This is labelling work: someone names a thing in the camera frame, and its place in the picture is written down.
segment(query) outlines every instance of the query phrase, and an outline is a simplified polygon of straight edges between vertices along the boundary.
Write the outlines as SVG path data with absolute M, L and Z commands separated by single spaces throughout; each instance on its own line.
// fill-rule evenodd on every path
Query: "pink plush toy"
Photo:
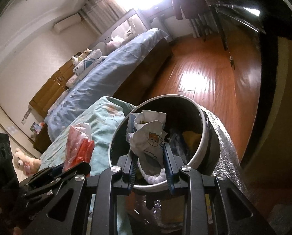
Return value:
M 15 168 L 23 170 L 26 176 L 35 174 L 41 166 L 41 160 L 25 155 L 19 148 L 15 149 L 13 162 Z

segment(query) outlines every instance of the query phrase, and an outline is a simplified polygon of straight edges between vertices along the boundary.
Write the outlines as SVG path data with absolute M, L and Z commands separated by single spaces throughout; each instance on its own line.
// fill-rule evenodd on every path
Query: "teddy bear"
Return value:
M 15 168 L 22 170 L 26 176 L 35 174 L 41 166 L 41 160 L 25 155 L 19 148 L 15 149 L 13 162 Z
M 72 57 L 72 63 L 74 66 L 78 65 L 79 62 L 81 62 L 85 57 L 89 55 L 89 53 L 92 52 L 92 50 L 86 48 L 86 50 L 78 57 Z

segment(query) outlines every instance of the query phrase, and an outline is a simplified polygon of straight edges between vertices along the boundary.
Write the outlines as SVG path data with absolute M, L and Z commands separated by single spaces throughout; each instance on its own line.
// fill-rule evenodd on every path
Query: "bedspread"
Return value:
M 102 96 L 112 96 L 156 44 L 167 34 L 151 29 L 112 52 L 78 83 L 45 118 L 51 141 Z
M 90 161 L 91 176 L 98 175 L 109 167 L 108 146 L 112 135 L 124 117 L 134 108 L 135 106 L 129 103 L 105 96 L 72 122 L 73 125 L 84 122 L 91 126 L 92 139 L 95 141 L 95 148 Z M 64 162 L 69 128 L 67 127 L 42 154 L 40 169 Z M 92 198 L 90 213 L 93 211 L 94 200 L 95 196 Z M 124 196 L 118 196 L 117 198 L 117 226 L 118 234 L 132 234 L 128 216 L 125 212 Z

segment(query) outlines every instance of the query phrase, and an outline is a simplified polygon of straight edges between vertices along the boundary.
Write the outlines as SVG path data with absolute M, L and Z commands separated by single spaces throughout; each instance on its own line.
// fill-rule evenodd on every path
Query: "wooden headboard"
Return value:
M 67 81 L 74 75 L 72 59 L 57 70 L 49 80 L 42 86 L 30 101 L 30 105 L 43 118 L 60 95 L 66 90 Z

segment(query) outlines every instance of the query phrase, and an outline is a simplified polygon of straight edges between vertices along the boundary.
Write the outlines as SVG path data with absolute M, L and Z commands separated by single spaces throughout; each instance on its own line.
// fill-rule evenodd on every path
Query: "hanging clothes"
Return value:
M 195 19 L 209 11 L 205 0 L 172 0 L 172 5 L 178 20 L 183 19 L 181 9 L 186 19 Z

